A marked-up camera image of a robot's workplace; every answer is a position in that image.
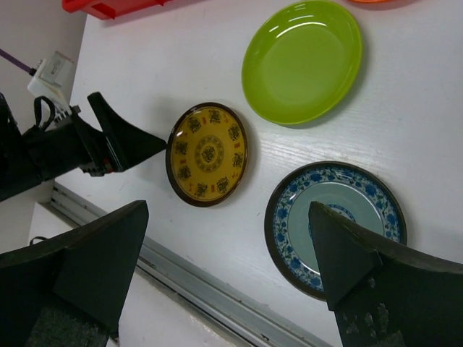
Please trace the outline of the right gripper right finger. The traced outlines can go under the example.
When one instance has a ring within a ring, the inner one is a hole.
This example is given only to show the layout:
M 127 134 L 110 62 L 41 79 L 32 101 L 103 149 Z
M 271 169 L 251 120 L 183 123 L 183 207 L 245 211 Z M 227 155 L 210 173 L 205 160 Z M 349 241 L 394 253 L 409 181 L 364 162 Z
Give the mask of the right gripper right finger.
M 309 220 L 343 346 L 461 346 L 462 265 L 351 222 L 319 202 Z

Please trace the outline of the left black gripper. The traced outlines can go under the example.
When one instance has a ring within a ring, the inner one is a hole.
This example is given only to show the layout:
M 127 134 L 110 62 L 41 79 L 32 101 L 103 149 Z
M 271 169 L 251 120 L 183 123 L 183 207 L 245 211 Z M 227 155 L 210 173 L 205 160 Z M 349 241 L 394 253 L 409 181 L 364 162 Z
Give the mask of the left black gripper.
M 100 92 L 88 102 L 102 132 L 75 107 L 57 119 L 55 105 L 42 96 L 34 100 L 34 125 L 22 134 L 1 96 L 1 201 L 76 168 L 94 176 L 124 172 L 166 149 L 165 140 L 125 121 Z

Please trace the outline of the yellow patterned plate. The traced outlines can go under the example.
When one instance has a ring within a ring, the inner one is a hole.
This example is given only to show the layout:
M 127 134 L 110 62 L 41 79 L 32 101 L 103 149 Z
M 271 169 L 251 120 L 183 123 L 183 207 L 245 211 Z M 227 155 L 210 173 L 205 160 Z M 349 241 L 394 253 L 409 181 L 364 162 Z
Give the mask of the yellow patterned plate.
M 247 159 L 247 134 L 238 115 L 220 103 L 206 102 L 190 108 L 174 125 L 166 173 L 184 202 L 210 207 L 235 191 Z

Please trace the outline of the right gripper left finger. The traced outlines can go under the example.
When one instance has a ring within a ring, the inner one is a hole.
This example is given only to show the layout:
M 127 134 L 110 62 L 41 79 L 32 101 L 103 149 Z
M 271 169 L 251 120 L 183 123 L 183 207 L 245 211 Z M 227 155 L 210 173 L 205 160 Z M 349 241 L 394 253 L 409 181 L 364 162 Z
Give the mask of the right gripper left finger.
M 2 346 L 105 346 L 148 226 L 145 201 L 1 254 Z

